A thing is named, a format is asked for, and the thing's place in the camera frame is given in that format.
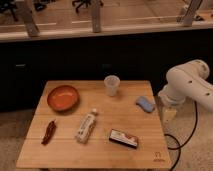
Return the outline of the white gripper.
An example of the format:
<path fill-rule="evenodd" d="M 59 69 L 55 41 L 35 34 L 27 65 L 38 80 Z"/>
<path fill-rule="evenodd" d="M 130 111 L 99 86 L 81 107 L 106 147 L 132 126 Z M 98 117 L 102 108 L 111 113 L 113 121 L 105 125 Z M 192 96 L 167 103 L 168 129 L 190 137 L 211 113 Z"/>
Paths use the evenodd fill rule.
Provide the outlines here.
<path fill-rule="evenodd" d="M 158 92 L 158 96 L 162 103 L 168 107 L 163 109 L 163 122 L 169 123 L 176 116 L 177 110 L 175 108 L 183 103 L 183 94 L 170 85 L 165 85 Z"/>

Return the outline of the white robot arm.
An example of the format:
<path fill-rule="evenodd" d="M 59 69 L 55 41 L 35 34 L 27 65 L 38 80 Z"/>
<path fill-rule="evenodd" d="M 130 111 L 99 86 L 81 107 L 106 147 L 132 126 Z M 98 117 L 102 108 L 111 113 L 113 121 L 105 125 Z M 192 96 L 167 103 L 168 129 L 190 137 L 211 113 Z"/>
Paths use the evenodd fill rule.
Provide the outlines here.
<path fill-rule="evenodd" d="M 187 97 L 213 112 L 213 84 L 206 81 L 210 68 L 203 60 L 191 60 L 170 68 L 167 84 L 158 92 L 162 107 L 162 121 L 171 121 Z"/>

